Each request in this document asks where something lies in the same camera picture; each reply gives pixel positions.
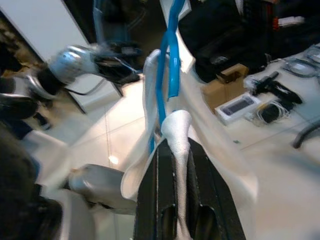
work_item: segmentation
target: black object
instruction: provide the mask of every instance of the black object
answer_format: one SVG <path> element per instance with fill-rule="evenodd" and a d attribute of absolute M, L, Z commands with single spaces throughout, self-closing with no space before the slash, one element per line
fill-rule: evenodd
<path fill-rule="evenodd" d="M 210 82 L 235 64 L 254 74 L 271 60 L 319 43 L 318 9 L 318 0 L 243 0 L 240 17 L 234 0 L 207 0 L 180 20 L 179 31 L 196 59 L 196 73 Z M 291 16 L 304 17 L 304 23 L 279 27 L 278 19 Z"/>
<path fill-rule="evenodd" d="M 194 240 L 245 240 L 230 190 L 201 145 L 189 139 L 186 224 Z M 175 157 L 164 140 L 141 182 L 134 240 L 173 240 L 177 226 Z"/>
<path fill-rule="evenodd" d="M 33 160 L 2 123 L 0 136 L 0 239 L 53 239 L 61 206 L 40 196 Z"/>
<path fill-rule="evenodd" d="M 291 111 L 295 104 L 286 100 L 277 100 L 276 103 L 286 109 L 288 112 Z M 260 117 L 267 123 L 271 123 L 277 119 L 283 117 L 283 113 L 279 107 L 274 104 L 267 105 L 264 109 L 262 109 L 259 113 Z"/>
<path fill-rule="evenodd" d="M 48 66 L 38 71 L 36 76 L 43 89 L 51 95 L 56 95 L 66 85 L 56 78 Z"/>
<path fill-rule="evenodd" d="M 320 128 L 320 121 L 317 121 L 313 124 L 311 124 L 310 126 L 307 126 L 306 128 L 304 128 L 294 139 L 292 146 L 295 149 L 299 149 L 302 146 L 302 143 L 304 142 L 304 140 L 315 130 Z"/>
<path fill-rule="evenodd" d="M 5 70 L 12 70 L 18 72 L 22 68 L 20 62 L 15 56 L 8 51 L 6 44 L 0 42 L 0 73 L 1 75 Z"/>
<path fill-rule="evenodd" d="M 294 91 L 275 81 L 278 75 L 279 73 L 275 71 L 270 76 L 265 76 L 258 81 L 252 90 L 252 95 L 257 96 L 262 93 L 272 93 L 281 100 L 294 104 L 302 104 L 302 99 Z"/>

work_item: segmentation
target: robotic arm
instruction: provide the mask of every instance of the robotic arm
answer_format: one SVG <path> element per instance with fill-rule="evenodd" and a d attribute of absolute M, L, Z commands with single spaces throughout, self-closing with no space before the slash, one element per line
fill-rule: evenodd
<path fill-rule="evenodd" d="M 32 117 L 40 102 L 54 99 L 84 74 L 101 76 L 120 86 L 139 79 L 135 65 L 141 50 L 128 41 L 120 2 L 95 0 L 93 18 L 98 43 L 67 46 L 42 69 L 0 79 L 0 119 Z"/>

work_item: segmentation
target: black bag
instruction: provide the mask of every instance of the black bag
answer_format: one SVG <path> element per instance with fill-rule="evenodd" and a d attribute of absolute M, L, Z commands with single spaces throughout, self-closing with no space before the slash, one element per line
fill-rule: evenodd
<path fill-rule="evenodd" d="M 241 18 L 234 0 L 206 0 L 180 20 L 180 34 L 203 81 L 214 80 L 238 63 L 247 66 L 249 74 L 260 72 L 270 60 L 297 54 L 320 42 L 319 0 L 282 0 L 272 6 L 280 18 L 305 17 L 303 24 L 279 29 L 273 29 L 273 18 L 262 19 L 262 1 L 244 0 L 244 7 L 250 3 L 260 10 L 253 11 L 257 14 L 250 21 Z"/>

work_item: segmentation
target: white wall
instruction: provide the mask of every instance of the white wall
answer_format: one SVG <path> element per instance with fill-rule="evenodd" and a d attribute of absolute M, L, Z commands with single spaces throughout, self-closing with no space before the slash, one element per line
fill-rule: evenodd
<path fill-rule="evenodd" d="M 0 10 L 44 61 L 67 45 L 88 45 L 61 0 L 0 0 Z M 100 79 L 94 75 L 82 76 L 70 88 L 86 92 Z M 103 85 L 93 95 L 73 96 L 85 109 L 119 98 L 110 83 Z"/>

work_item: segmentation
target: white table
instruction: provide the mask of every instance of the white table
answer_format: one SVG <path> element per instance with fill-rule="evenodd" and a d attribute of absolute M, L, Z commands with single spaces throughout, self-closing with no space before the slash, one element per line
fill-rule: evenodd
<path fill-rule="evenodd" d="M 283 62 L 255 74 L 258 79 L 278 71 L 276 79 L 299 94 L 304 104 L 289 118 L 264 127 L 245 119 L 225 126 L 252 166 L 259 182 L 256 208 L 258 240 L 320 239 L 320 134 L 299 150 L 291 147 L 296 135 L 320 119 L 320 85 L 282 70 Z M 269 100 L 271 94 L 260 98 Z"/>

